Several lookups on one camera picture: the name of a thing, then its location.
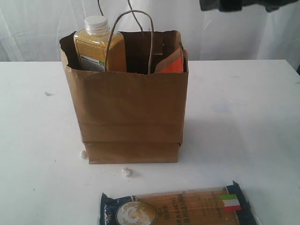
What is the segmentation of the brown kraft pouch orange label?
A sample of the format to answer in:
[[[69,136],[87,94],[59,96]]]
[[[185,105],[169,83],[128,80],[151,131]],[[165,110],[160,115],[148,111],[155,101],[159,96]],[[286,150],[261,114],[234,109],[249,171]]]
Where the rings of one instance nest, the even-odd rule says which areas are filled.
[[[184,70],[183,49],[180,47],[170,56],[160,61],[154,73],[181,73]]]

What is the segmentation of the yellow grain container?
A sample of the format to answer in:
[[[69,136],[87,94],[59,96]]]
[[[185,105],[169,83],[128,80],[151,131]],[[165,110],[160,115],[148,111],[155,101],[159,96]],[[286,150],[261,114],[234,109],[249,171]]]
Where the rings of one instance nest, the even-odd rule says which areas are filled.
[[[87,71],[126,72],[125,41],[121,33],[112,34],[109,53],[106,55],[107,44],[111,31],[108,20],[102,15],[85,18],[85,28],[74,34],[74,44],[80,68]]]

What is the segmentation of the blue spaghetti packet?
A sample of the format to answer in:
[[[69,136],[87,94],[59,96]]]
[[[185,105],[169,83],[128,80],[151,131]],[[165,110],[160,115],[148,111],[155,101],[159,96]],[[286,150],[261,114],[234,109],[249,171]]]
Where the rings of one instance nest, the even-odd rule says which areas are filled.
[[[99,199],[99,225],[256,225],[239,184]]]

